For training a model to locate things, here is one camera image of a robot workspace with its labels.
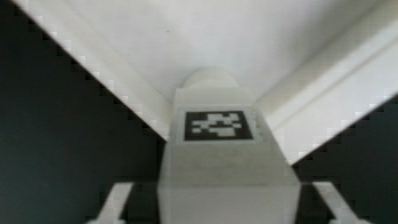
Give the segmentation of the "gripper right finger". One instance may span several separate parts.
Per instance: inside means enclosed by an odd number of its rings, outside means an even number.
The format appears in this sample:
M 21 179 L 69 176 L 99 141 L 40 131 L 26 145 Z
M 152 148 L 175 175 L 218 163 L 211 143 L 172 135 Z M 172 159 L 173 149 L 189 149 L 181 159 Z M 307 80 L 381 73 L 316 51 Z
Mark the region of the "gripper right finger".
M 328 224 L 371 224 L 369 221 L 357 217 L 333 184 L 330 182 L 314 182 L 312 186 L 333 215 Z

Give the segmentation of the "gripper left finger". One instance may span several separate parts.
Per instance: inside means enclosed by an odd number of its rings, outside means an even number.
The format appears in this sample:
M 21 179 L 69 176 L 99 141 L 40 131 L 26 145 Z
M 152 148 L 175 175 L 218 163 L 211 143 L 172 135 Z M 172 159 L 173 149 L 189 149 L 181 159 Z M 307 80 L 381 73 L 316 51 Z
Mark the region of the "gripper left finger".
M 97 216 L 85 224 L 126 224 L 120 215 L 131 189 L 131 182 L 113 184 Z

